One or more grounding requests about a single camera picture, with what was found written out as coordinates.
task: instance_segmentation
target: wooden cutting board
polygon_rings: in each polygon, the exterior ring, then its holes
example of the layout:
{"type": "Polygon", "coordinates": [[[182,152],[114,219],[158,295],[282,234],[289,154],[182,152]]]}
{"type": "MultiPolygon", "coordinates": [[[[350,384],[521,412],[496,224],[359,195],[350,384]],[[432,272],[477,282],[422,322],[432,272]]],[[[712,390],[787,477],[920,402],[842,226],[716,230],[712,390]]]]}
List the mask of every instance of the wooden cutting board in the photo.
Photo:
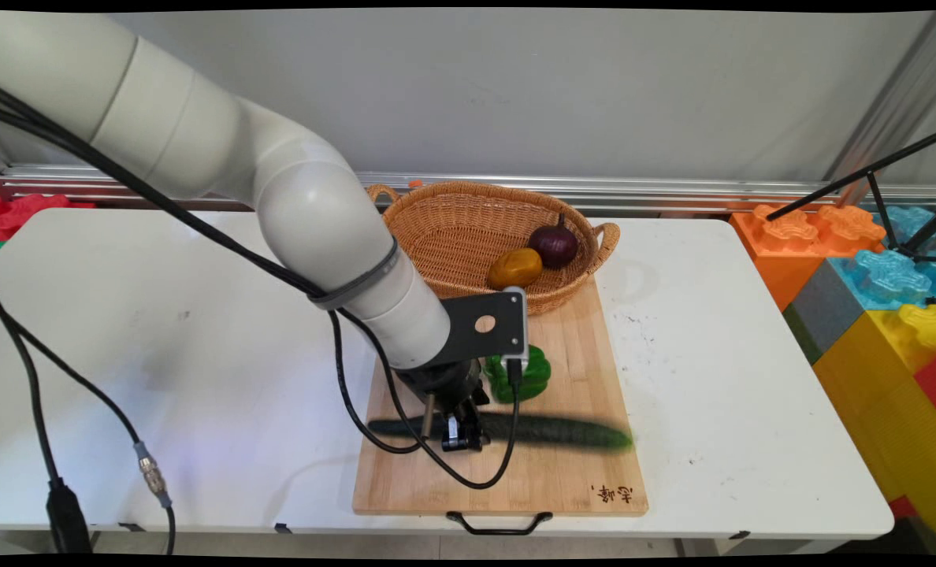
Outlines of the wooden cutting board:
{"type": "MultiPolygon", "coordinates": [[[[541,348],[551,362],[552,377],[546,391],[521,403],[521,413],[594,419],[623,430],[629,428],[593,279],[565,305],[530,317],[528,331],[530,343],[541,348]]],[[[482,380],[488,391],[488,380],[482,380]]],[[[421,416],[422,403],[401,383],[399,392],[407,416],[421,416]]],[[[510,413],[512,406],[490,403],[480,410],[510,413]]],[[[368,421],[397,419],[379,362],[366,415],[368,421]]],[[[402,446],[413,442],[381,438],[402,446]]],[[[507,447],[505,442],[493,441],[482,452],[444,453],[439,441],[431,443],[454,470],[475,482],[492,477],[507,447]]],[[[422,450],[393,455],[364,439],[352,507],[356,513],[386,514],[471,512],[525,516],[552,512],[642,516],[647,513],[648,503],[633,448],[601,454],[518,444],[507,472],[496,486],[475,491],[458,484],[422,450]]]]}

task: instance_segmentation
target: yellow foam block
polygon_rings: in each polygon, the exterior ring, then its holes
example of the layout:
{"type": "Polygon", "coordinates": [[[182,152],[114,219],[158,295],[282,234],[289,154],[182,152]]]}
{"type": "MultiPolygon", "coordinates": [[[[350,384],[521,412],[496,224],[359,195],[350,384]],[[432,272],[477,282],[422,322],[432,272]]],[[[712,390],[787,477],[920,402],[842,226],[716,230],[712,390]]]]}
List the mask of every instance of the yellow foam block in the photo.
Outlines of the yellow foam block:
{"type": "Polygon", "coordinates": [[[899,311],[868,313],[912,374],[936,358],[936,305],[926,309],[903,305],[899,311]]]}
{"type": "Polygon", "coordinates": [[[894,481],[936,532],[936,409],[914,380],[860,416],[894,481]]]}
{"type": "Polygon", "coordinates": [[[906,362],[872,318],[874,313],[883,312],[862,313],[815,363],[821,365],[822,385],[834,380],[841,388],[842,403],[857,416],[900,384],[912,381],[906,362]]]}
{"type": "Polygon", "coordinates": [[[882,459],[882,452],[875,444],[875,439],[861,426],[860,415],[849,403],[846,395],[847,388],[850,387],[849,366],[837,364],[837,362],[840,361],[835,356],[829,358],[829,354],[826,353],[812,366],[812,369],[822,387],[825,388],[825,395],[829,396],[836,413],[839,413],[839,419],[842,420],[843,427],[846,427],[853,445],[856,445],[857,452],[860,453],[864,464],[867,464],[867,470],[871,471],[871,476],[875,478],[878,488],[881,488],[886,502],[892,502],[904,495],[903,489],[894,479],[892,470],[885,463],[885,459],[882,459]]]}

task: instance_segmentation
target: robotic arm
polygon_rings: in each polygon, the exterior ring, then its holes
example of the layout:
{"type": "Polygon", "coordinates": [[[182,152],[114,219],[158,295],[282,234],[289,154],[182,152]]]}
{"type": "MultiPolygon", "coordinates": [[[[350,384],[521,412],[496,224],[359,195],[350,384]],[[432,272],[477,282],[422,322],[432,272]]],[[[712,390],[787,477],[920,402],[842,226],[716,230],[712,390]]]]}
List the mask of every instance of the robotic arm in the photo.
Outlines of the robotic arm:
{"type": "MultiPolygon", "coordinates": [[[[478,317],[482,302],[451,311],[436,297],[327,141],[101,14],[0,11],[0,88],[170,198],[213,191],[251,206],[282,265],[337,295],[320,306],[344,306],[377,335],[427,405],[424,431],[436,405],[449,424],[444,450],[486,443],[475,359],[507,354],[526,368],[526,326],[511,348],[458,348],[473,339],[452,327],[451,313],[478,317]]],[[[526,302],[516,291],[519,323],[526,302]]]]}

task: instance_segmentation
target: cutting board handle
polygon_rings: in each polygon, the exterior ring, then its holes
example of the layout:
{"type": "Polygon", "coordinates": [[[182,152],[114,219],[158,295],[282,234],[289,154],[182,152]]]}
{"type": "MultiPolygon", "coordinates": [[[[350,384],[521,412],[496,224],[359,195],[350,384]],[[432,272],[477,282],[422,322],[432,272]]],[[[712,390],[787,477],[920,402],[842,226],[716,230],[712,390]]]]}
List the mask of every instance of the cutting board handle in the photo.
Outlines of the cutting board handle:
{"type": "Polygon", "coordinates": [[[472,536],[526,536],[533,532],[538,524],[546,520],[551,520],[552,513],[543,512],[534,514],[532,523],[523,530],[479,530],[479,528],[472,528],[471,524],[468,524],[468,520],[465,520],[465,517],[460,512],[447,512],[447,519],[457,521],[457,523],[461,524],[462,527],[465,528],[465,531],[468,531],[472,536]]]}

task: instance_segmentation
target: basket handle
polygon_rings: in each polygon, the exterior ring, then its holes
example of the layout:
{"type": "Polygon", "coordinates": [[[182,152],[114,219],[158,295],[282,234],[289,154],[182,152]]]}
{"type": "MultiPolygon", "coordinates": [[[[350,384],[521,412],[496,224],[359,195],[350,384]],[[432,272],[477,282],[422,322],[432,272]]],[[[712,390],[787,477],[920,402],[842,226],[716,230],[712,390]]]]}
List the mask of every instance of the basket handle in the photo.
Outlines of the basket handle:
{"type": "Polygon", "coordinates": [[[591,264],[590,268],[587,268],[587,273],[597,272],[597,269],[601,268],[601,265],[608,260],[608,256],[612,254],[612,251],[615,251],[619,236],[622,236],[622,230],[619,230],[616,223],[604,223],[595,226],[594,237],[597,238],[598,234],[601,233],[604,233],[604,237],[601,239],[601,248],[598,248],[597,258],[594,258],[594,263],[591,264]]]}
{"type": "Polygon", "coordinates": [[[370,187],[366,188],[366,193],[370,195],[370,201],[374,202],[377,201],[377,197],[381,196],[381,193],[386,193],[388,197],[392,198],[392,205],[399,201],[399,193],[382,183],[371,184],[370,187]]]}

